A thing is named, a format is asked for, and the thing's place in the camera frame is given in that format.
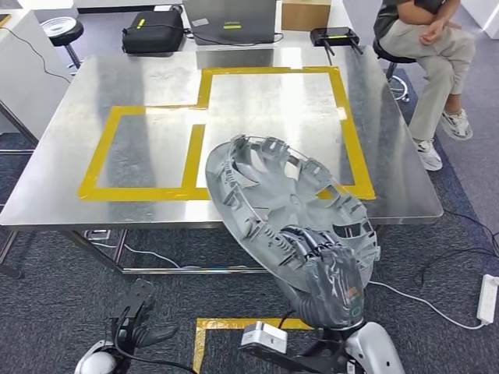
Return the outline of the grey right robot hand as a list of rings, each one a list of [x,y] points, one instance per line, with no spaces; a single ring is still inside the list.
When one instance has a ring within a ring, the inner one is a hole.
[[[303,261],[307,291],[276,283],[305,324],[326,330],[350,330],[364,324],[364,288],[353,250],[331,231],[288,225],[281,235]]]

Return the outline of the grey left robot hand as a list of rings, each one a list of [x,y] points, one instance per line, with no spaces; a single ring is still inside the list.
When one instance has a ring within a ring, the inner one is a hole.
[[[132,358],[137,348],[147,348],[174,337],[177,323],[169,322],[161,326],[149,326],[148,317],[152,307],[142,305],[138,309],[124,308],[110,318],[113,346],[126,358]]]

